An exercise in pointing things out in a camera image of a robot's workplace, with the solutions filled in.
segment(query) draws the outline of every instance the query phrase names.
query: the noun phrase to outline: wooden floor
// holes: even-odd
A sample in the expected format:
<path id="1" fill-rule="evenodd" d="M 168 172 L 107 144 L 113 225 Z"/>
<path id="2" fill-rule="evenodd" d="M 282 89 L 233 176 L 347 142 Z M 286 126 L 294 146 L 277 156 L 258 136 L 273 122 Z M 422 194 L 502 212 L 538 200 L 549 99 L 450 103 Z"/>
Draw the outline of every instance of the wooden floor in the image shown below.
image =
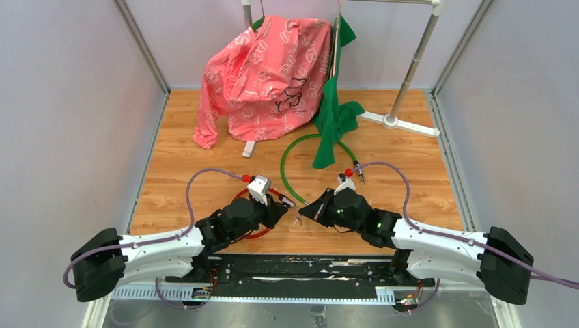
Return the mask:
<path id="1" fill-rule="evenodd" d="M 367 111 L 387 113 L 397 91 L 341 90 L 340 102 L 358 101 Z M 317 133 L 308 124 L 286 136 L 258 142 L 253 157 L 241 156 L 244 142 L 233 140 L 227 132 L 227 120 L 218 121 L 219 139 L 211 150 L 204 150 L 192 141 L 197 122 L 198 91 L 171 92 L 163 123 L 151 158 L 131 234 L 150 234 L 187 226 L 189 216 L 185 204 L 188 179 L 205 167 L 219 167 L 238 175 L 261 174 L 272 181 L 278 191 L 290 195 L 280 179 L 279 161 L 286 147 L 296 138 Z M 400 119 L 432 126 L 422 91 L 410 91 L 400 111 Z M 447 171 L 444 168 L 438 142 L 400 130 L 386 130 L 378 124 L 359 121 L 359 128 L 347 133 L 342 141 L 361 163 L 388 161 L 398 166 L 410 181 L 412 195 L 408 205 L 410 217 L 424 223 L 462 229 L 462 224 Z M 326 187 L 337 187 L 336 175 L 352 166 L 349 156 L 335 146 L 337 162 L 324 169 L 311 167 L 319 139 L 298 144 L 286 163 L 289 183 L 298 194 L 312 202 Z M 371 205 L 401 213 L 405 196 L 400 177 L 387 167 L 365 170 L 363 185 L 354 177 L 357 192 Z M 245 184 L 223 174 L 208 172 L 200 175 L 191 188 L 191 202 L 196 220 L 207 217 L 229 204 Z M 391 254 L 389 249 L 377 249 L 358 234 L 340 234 L 332 228 L 303 220 L 294 224 L 297 212 L 290 210 L 267 235 L 244 240 L 225 249 L 226 252 L 302 253 L 302 254 Z"/>

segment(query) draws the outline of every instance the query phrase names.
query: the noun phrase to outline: perforated metal strip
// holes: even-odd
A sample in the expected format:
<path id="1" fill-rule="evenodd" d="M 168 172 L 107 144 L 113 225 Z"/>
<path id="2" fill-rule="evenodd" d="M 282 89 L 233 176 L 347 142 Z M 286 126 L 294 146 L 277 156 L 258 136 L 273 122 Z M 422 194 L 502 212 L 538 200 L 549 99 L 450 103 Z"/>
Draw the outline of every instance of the perforated metal strip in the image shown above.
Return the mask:
<path id="1" fill-rule="evenodd" d="M 168 301 L 206 301 L 203 298 L 192 298 L 191 286 L 160 287 L 161 294 Z M 243 302 L 243 303 L 314 303 L 314 304 L 359 304 L 359 305 L 395 305 L 392 290 L 376 290 L 374 299 L 327 299 L 308 297 L 219 297 L 213 296 L 211 302 Z M 129 284 L 113 291 L 112 299 L 158 299 L 154 285 Z"/>

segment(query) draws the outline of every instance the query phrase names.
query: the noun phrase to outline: pink fabric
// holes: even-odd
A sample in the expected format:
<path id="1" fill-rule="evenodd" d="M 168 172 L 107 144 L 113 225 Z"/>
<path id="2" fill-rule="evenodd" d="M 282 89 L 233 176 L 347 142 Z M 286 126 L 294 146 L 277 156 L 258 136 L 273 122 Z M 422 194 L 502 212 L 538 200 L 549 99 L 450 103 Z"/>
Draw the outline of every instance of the pink fabric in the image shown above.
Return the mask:
<path id="1" fill-rule="evenodd" d="M 234 139 L 276 139 L 311 120 L 320 106 L 330 61 L 332 27 L 319 19 L 267 16 L 257 35 L 248 28 L 207 64 L 193 140 L 217 140 L 226 115 Z"/>

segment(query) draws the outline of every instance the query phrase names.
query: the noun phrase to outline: white wall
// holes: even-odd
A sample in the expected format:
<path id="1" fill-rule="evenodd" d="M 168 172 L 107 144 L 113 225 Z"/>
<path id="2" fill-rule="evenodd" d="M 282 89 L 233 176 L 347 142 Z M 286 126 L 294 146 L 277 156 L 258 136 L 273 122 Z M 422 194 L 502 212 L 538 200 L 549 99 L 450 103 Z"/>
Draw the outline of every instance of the white wall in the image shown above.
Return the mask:
<path id="1" fill-rule="evenodd" d="M 79 327 L 62 284 L 126 228 L 163 95 L 112 1 L 0 1 L 0 327 Z"/>
<path id="2" fill-rule="evenodd" d="M 482 229 L 579 280 L 579 2 L 495 1 L 440 101 Z M 579 292 L 531 282 L 522 326 L 577 327 Z"/>
<path id="3" fill-rule="evenodd" d="M 265 13 L 333 23 L 337 0 L 263 0 Z M 413 88 L 433 87 L 480 0 L 448 0 L 416 72 Z M 128 0 L 139 29 L 173 88 L 198 88 L 209 59 L 245 29 L 240 0 Z M 253 19 L 262 16 L 252 1 Z M 344 0 L 358 40 L 342 52 L 339 86 L 399 88 L 431 8 Z"/>

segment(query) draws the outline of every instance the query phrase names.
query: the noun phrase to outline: gray floor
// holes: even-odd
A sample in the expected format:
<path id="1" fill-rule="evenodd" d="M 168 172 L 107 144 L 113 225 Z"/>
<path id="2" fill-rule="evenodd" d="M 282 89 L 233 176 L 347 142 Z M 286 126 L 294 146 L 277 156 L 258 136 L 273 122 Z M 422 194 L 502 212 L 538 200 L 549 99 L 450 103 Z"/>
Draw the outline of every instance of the gray floor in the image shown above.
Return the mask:
<path id="1" fill-rule="evenodd" d="M 411 317 L 393 315 L 390 306 L 208 303 L 198 310 L 180 310 L 160 301 L 115 301 L 116 325 L 111 311 L 105 328 L 112 327 L 467 327 L 498 328 L 490 297 L 486 292 L 441 291 L 420 313 Z"/>

